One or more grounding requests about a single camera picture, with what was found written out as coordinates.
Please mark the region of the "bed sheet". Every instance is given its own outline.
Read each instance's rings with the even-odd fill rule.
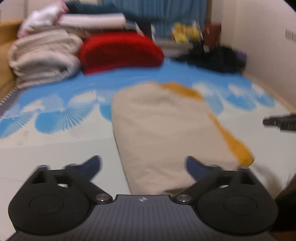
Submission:
[[[201,92],[220,123],[252,151],[256,159],[251,168],[273,197],[293,178],[296,135],[262,126],[263,117],[288,113],[279,102],[239,74],[168,59],[159,68],[79,73],[24,90],[14,103],[8,100],[5,105],[11,106],[0,119],[0,178],[24,181],[36,165],[58,169],[101,155],[103,169],[93,182],[113,196],[129,194],[110,103],[116,91],[151,80],[175,81]]]

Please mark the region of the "red pillow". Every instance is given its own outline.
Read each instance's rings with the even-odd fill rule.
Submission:
[[[80,48],[84,74],[121,67],[157,67],[163,62],[162,50],[137,33],[103,33],[91,36]]]

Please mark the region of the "curtain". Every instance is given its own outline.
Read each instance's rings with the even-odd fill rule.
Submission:
[[[195,19],[203,26],[207,13],[207,0],[103,0],[104,5],[108,3],[122,11],[153,19],[156,36],[161,38],[170,36],[174,22],[191,24]]]

